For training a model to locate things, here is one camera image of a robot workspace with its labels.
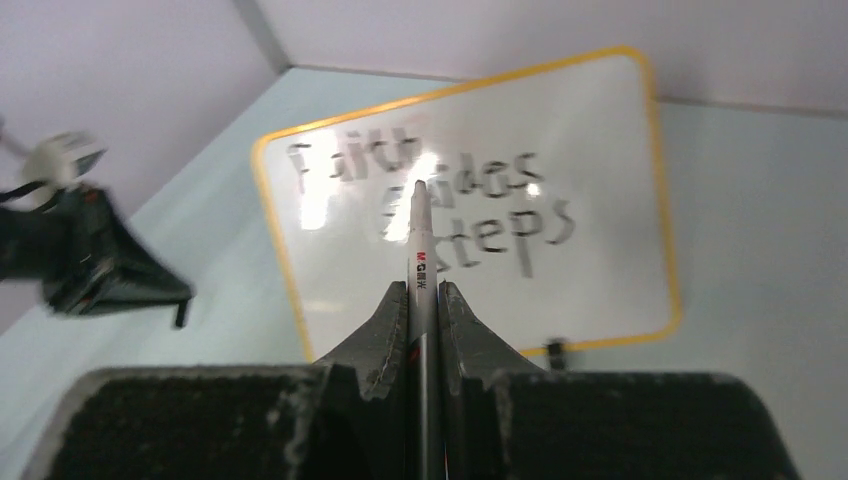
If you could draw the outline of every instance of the table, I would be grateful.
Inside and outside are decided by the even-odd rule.
[[[302,362],[253,142],[445,85],[286,73],[130,220],[194,283],[186,329],[172,330],[170,309],[58,321],[37,307],[0,336],[0,478],[19,475],[64,390],[92,369]],[[661,343],[585,352],[577,366],[737,375],[805,477],[838,478],[848,470],[848,122],[679,104],[661,116],[683,324]]]

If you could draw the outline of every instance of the gray strip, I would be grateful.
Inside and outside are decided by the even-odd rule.
[[[274,72],[282,75],[292,67],[291,60],[283,49],[283,44],[274,34],[274,29],[268,23],[268,18],[262,11],[257,0],[232,0],[247,29],[253,36],[256,46],[265,56]]]

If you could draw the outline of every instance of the wall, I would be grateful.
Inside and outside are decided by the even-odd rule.
[[[0,2],[7,130],[33,146],[90,129],[109,152],[87,178],[110,187],[125,215],[275,78],[229,0]],[[0,189],[20,183],[19,168],[0,149]],[[0,285],[0,332],[35,292],[33,284]]]
[[[482,77],[616,44],[663,96],[848,110],[844,0],[259,0],[298,66]]]

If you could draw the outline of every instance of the marker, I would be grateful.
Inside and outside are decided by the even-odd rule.
[[[433,216],[427,185],[415,182],[409,214],[409,386],[412,406],[408,426],[408,477],[445,478],[445,450],[441,431],[439,393],[438,320]]]

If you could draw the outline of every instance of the whiteboard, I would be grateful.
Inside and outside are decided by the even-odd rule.
[[[681,319],[651,73],[616,47],[271,133],[252,164],[306,356],[406,278],[432,195],[440,280],[525,355],[659,340]]]

